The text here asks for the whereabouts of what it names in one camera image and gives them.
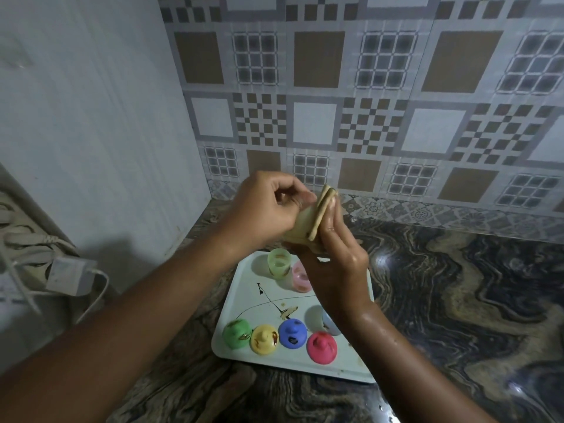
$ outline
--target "person's left arm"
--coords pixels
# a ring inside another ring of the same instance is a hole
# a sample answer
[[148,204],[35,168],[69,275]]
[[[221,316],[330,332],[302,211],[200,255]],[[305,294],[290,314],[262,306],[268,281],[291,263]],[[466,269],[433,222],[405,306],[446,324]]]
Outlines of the person's left arm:
[[105,421],[220,274],[291,229],[313,202],[315,195],[291,175],[253,174],[215,229],[4,374],[3,421]]

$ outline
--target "green lid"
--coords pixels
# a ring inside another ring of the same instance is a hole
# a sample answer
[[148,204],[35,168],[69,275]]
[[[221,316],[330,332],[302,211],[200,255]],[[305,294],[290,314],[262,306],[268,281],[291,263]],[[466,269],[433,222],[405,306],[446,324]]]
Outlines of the green lid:
[[229,348],[244,348],[249,344],[253,330],[246,319],[235,319],[223,329],[223,341]]

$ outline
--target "white panel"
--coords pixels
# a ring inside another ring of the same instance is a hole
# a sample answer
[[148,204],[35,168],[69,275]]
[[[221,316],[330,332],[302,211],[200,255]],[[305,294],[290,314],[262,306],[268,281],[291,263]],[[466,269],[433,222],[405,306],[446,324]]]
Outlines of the white panel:
[[564,155],[564,115],[556,119],[550,130],[544,135],[539,145],[529,156],[529,160],[538,160],[540,162],[562,162]]
[[402,150],[444,153],[466,111],[416,108]]
[[226,99],[192,98],[201,135],[233,138],[229,104]]
[[429,0],[368,0],[368,7],[419,7],[426,6]]
[[540,4],[562,4],[564,0],[540,0]]
[[336,111],[335,104],[294,103],[294,142],[331,144]]
[[227,0],[227,10],[276,10],[276,0]]
[[210,199],[157,0],[2,0],[0,164],[123,291]]

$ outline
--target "person's right hand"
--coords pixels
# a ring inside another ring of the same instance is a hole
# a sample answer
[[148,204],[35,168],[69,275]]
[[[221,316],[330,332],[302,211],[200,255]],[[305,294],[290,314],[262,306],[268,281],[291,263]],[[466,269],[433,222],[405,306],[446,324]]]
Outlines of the person's right hand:
[[368,254],[345,225],[338,196],[329,203],[318,234],[331,257],[329,262],[319,261],[306,246],[292,246],[315,295],[335,321],[361,315],[373,305],[366,281]]

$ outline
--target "gray square border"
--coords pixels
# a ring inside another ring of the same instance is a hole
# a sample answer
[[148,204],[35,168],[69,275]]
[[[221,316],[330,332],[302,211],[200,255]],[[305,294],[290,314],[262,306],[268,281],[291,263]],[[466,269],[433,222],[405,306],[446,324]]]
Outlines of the gray square border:
[[368,0],[359,0],[357,19],[434,19],[441,0],[429,0],[420,7],[368,7]]
[[[452,137],[452,141],[445,153],[426,153],[419,151],[405,151],[401,149],[405,141],[405,135],[407,134],[407,131],[411,124],[411,120],[413,119],[413,113],[415,112],[416,108],[439,109],[439,110],[453,110],[453,109],[466,110],[466,113],[462,117],[462,121],[460,122],[458,129],[456,130],[454,136]],[[475,108],[476,108],[476,104],[473,103],[409,101],[407,104],[407,109],[405,110],[405,114],[403,116],[402,125],[399,127],[398,140],[395,143],[392,156],[413,157],[413,158],[422,158],[422,159],[430,159],[430,160],[448,160],[452,155],[452,152],[456,148],[456,144],[458,143],[460,136],[466,129],[466,125],[468,124],[470,118],[472,117]]]
[[543,169],[559,169],[564,170],[564,161],[562,162],[541,162],[537,160],[529,160],[529,156],[531,156],[532,152],[535,148],[539,145],[539,143],[543,140],[544,135],[552,128],[556,119],[564,115],[564,108],[561,106],[555,106],[550,113],[550,116],[545,120],[543,125],[539,128],[539,131],[536,133],[535,136],[529,141],[529,145],[525,150],[521,152],[521,155],[515,161],[513,166],[524,166],[524,167],[540,167]]
[[[333,141],[331,144],[308,144],[294,142],[294,103],[336,104],[335,122],[333,124]],[[343,99],[335,96],[300,96],[286,95],[286,146],[288,148],[305,148],[312,150],[337,150],[341,116],[343,114]]]
[[[233,129],[233,138],[229,138],[227,136],[202,135],[196,120],[196,112],[194,111],[194,106],[192,105],[192,98],[226,99],[227,104],[229,105],[229,116],[231,118],[231,128]],[[237,131],[235,121],[235,107],[233,106],[233,93],[185,91],[184,99],[186,100],[186,108],[188,110],[188,115],[190,116],[190,123],[192,123],[192,129],[194,130],[196,141],[230,142],[231,144],[239,142],[239,132]]]
[[540,4],[542,0],[531,0],[525,17],[564,17],[564,3]]
[[276,0],[276,10],[227,10],[227,0],[219,0],[222,22],[285,21],[286,0]]

